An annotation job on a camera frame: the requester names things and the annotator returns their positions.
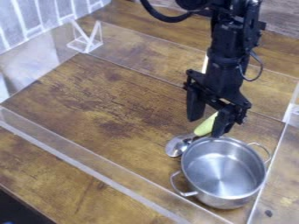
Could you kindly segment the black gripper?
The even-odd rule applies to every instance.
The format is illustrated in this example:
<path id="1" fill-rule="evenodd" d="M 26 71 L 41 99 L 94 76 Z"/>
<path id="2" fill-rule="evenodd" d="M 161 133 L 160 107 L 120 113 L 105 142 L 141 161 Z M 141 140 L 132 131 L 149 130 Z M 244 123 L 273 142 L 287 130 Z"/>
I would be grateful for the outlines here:
<path id="1" fill-rule="evenodd" d="M 211 49 L 207 51 L 205 72 L 185 71 L 187 80 L 187 118 L 191 122 L 201 119 L 205 106 L 209 105 L 216 115 L 211 136 L 220 137 L 229 132 L 233 123 L 241 124 L 251 102 L 240 93 L 244 78 L 240 70 L 248 65 L 248 57 L 225 57 Z"/>

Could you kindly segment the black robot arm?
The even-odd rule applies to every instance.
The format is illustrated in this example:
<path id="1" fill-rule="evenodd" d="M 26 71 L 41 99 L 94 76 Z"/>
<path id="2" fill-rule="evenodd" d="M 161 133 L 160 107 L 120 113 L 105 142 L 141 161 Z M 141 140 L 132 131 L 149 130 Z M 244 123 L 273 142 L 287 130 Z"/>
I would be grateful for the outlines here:
<path id="1" fill-rule="evenodd" d="M 211 10 L 211 45 L 207 50 L 207 69 L 200 73 L 185 71 L 187 118 L 203 117 L 211 106 L 217 115 L 211 135 L 220 137 L 232 126 L 241 124 L 251 102 L 240 93 L 248 61 L 256 59 L 252 49 L 261 36 L 259 10 L 261 0 L 175 0 L 187 11 Z"/>

